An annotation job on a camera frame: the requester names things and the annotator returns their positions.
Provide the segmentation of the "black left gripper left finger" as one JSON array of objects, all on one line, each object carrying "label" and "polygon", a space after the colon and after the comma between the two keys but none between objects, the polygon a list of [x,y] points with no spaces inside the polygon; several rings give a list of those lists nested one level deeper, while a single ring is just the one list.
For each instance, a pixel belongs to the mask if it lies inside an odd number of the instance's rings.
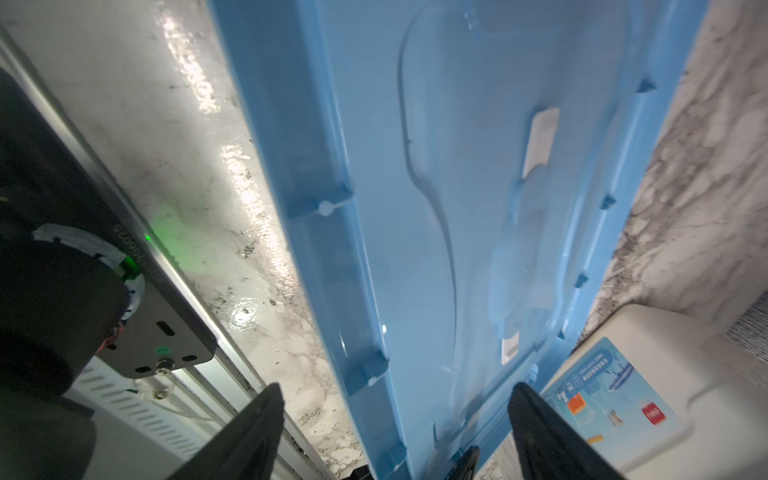
[{"label": "black left gripper left finger", "polygon": [[284,399],[272,383],[249,403],[173,479],[268,479],[284,428]]}]

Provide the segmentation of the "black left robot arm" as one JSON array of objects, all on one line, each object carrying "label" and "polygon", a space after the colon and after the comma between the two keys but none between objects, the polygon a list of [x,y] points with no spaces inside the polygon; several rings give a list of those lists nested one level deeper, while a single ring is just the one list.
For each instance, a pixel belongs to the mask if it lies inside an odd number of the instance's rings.
[{"label": "black left robot arm", "polygon": [[[74,198],[85,189],[66,168],[55,179],[47,160],[66,155],[17,82],[1,69],[1,476],[82,479],[96,447],[90,410],[64,393],[107,344],[143,294],[148,267],[112,243],[75,228],[74,240],[34,237],[44,214],[72,207],[95,215],[100,200]],[[284,426],[282,391],[269,384],[201,453],[169,479],[268,479]],[[524,479],[624,479],[586,441],[556,418],[527,385],[508,405],[522,426]]]}]

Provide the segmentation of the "white plastic storage bin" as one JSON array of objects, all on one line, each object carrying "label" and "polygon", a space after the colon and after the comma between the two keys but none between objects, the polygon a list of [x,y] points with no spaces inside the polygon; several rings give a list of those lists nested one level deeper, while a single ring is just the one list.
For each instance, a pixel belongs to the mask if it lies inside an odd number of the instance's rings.
[{"label": "white plastic storage bin", "polygon": [[501,398],[531,380],[629,479],[767,475],[767,301],[691,316],[628,303],[493,328],[480,349]]}]

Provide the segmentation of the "blue plastic bin lid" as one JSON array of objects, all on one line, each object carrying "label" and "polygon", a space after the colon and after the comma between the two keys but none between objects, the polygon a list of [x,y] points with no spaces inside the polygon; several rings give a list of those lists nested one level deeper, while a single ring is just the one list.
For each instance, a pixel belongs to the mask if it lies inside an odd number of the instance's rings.
[{"label": "blue plastic bin lid", "polygon": [[704,1],[214,1],[377,479],[510,432],[585,327]]}]

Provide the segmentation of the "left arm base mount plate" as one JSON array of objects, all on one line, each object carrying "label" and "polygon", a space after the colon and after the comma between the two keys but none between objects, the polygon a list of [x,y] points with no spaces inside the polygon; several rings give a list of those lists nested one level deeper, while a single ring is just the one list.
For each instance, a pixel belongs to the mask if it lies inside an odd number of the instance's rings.
[{"label": "left arm base mount plate", "polygon": [[202,304],[146,221],[119,207],[104,215],[99,235],[138,267],[145,279],[145,293],[114,345],[104,348],[98,357],[131,379],[212,360],[218,342],[204,321]]}]

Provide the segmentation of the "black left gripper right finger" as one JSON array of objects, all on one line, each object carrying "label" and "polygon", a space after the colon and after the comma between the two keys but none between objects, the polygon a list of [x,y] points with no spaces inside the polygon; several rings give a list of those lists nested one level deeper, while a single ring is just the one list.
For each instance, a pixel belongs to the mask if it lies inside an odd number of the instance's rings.
[{"label": "black left gripper right finger", "polygon": [[525,479],[622,477],[529,385],[514,386],[507,411]]}]

